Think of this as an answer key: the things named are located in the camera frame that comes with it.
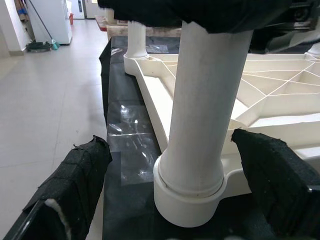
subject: black cover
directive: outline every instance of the black cover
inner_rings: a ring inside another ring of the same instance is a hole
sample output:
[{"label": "black cover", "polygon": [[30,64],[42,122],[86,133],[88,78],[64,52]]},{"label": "black cover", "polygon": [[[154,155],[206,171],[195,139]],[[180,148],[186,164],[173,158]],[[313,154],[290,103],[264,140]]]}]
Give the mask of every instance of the black cover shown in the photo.
[{"label": "black cover", "polygon": [[151,27],[196,22],[209,33],[260,29],[287,11],[291,0],[98,0],[115,18]]},{"label": "black cover", "polygon": [[23,211],[30,211],[39,201],[54,199],[70,226],[72,239],[86,239],[104,184],[105,172],[111,161],[106,141],[93,136],[92,141],[76,146],[68,153]]},{"label": "black cover", "polygon": [[275,232],[320,239],[318,172],[280,139],[236,129],[231,140],[240,152],[249,187]]}]

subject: white column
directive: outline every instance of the white column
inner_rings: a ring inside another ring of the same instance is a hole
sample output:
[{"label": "white column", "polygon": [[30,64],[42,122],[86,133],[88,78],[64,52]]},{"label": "white column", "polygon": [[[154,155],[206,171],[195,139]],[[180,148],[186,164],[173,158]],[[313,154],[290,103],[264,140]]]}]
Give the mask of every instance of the white column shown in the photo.
[{"label": "white column", "polygon": [[225,189],[220,156],[251,36],[182,25],[169,142],[153,170],[156,207],[175,225],[206,223]]},{"label": "white column", "polygon": [[310,50],[308,51],[309,54],[314,56],[320,56],[320,43],[314,44]]},{"label": "white column", "polygon": [[135,75],[139,69],[135,59],[148,58],[146,51],[146,26],[139,22],[128,22],[128,49],[123,56],[124,71]]},{"label": "white column", "polygon": [[146,26],[139,22],[128,22],[128,49],[126,52],[128,59],[145,58],[146,51]]}]

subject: white floor tile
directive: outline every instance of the white floor tile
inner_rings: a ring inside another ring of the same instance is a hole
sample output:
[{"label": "white floor tile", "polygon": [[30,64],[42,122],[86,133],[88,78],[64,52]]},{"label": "white floor tile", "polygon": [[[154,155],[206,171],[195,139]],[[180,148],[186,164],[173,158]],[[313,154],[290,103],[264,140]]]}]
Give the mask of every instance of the white floor tile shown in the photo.
[{"label": "white floor tile", "polygon": [[[57,51],[0,61],[0,238],[73,144],[107,136],[99,62],[107,34],[95,20],[75,20],[72,34]],[[98,219],[88,239],[101,239]]]},{"label": "white floor tile", "polygon": [[0,239],[7,234],[22,209],[51,173],[52,161],[0,168]]},{"label": "white floor tile", "polygon": [[73,145],[85,144],[97,135],[107,137],[107,128],[103,109],[83,108],[64,111],[58,132],[55,158],[63,159],[74,148]]},{"label": "white floor tile", "polygon": [[0,167],[53,160],[58,126],[57,115],[0,118]]}]

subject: column base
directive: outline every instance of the column base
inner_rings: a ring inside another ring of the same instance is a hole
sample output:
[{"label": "column base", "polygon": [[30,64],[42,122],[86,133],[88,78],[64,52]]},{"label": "column base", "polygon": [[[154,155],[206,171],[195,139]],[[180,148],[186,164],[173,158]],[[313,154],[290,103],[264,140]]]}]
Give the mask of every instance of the column base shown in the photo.
[{"label": "column base", "polygon": [[208,222],[217,209],[226,189],[227,181],[223,180],[220,189],[208,197],[190,197],[170,189],[159,174],[161,156],[155,162],[154,202],[160,214],[170,223],[184,228],[194,228]]}]

